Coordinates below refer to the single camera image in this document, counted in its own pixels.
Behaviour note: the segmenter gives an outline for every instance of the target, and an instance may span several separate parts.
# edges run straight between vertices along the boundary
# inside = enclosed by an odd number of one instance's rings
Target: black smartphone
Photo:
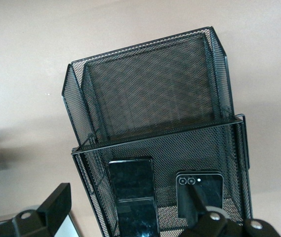
[[[109,162],[122,237],[159,237],[158,210],[151,157]]]
[[[178,217],[186,218],[189,203],[185,185],[194,185],[206,207],[223,208],[224,178],[218,171],[179,171],[176,174],[176,197]]]

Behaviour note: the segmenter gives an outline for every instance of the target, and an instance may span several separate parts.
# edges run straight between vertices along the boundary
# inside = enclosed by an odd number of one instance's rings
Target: mesh desk organizer
[[[121,236],[108,169],[115,158],[152,157],[161,237],[187,226],[177,217],[178,170],[219,170],[223,209],[237,223],[252,217],[245,118],[234,115],[227,56],[212,27],[74,61],[62,96],[103,236]]]

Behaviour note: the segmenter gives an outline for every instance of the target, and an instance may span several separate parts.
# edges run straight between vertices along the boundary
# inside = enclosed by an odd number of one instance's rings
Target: metal screw
[[[31,216],[31,213],[30,212],[25,212],[21,215],[21,218],[22,219],[26,219],[26,218],[29,218]]]
[[[263,228],[262,224],[258,221],[251,221],[250,225],[257,230],[260,230]]]
[[[220,216],[219,216],[217,213],[215,213],[215,212],[212,212],[212,213],[210,214],[210,217],[211,217],[211,219],[213,219],[214,221],[219,221],[219,220],[220,220]]]

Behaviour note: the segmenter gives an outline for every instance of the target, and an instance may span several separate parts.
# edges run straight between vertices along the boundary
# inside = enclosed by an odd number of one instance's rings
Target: beige wall
[[[84,236],[100,236],[71,159],[61,99],[73,60],[214,26],[236,113],[247,116],[253,212],[281,233],[281,1],[0,1],[0,215],[71,182]]]

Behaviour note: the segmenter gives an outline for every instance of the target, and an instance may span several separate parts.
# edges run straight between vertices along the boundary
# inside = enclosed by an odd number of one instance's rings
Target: phone camera module
[[[181,185],[185,185],[185,184],[187,183],[186,178],[179,178],[179,183],[180,183]]]
[[[188,184],[190,184],[190,185],[195,184],[195,179],[194,178],[189,178],[188,179]]]

